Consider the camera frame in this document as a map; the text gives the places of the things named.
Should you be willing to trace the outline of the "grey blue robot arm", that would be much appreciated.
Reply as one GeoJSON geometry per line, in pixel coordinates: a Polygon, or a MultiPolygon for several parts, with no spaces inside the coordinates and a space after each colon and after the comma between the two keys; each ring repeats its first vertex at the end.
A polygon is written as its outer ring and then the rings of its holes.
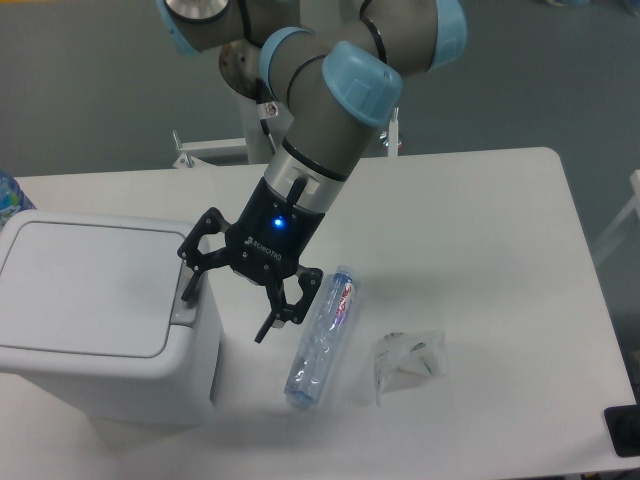
{"type": "Polygon", "coordinates": [[[266,290],[266,328],[301,323],[321,270],[300,256],[373,135],[390,120],[405,77],[457,60],[467,22],[457,1],[365,1],[356,20],[315,32],[295,1],[161,1],[177,49],[199,54],[235,42],[259,54],[257,90],[281,103],[292,123],[235,222],[202,215],[178,249],[192,277],[229,267],[266,290]]]}

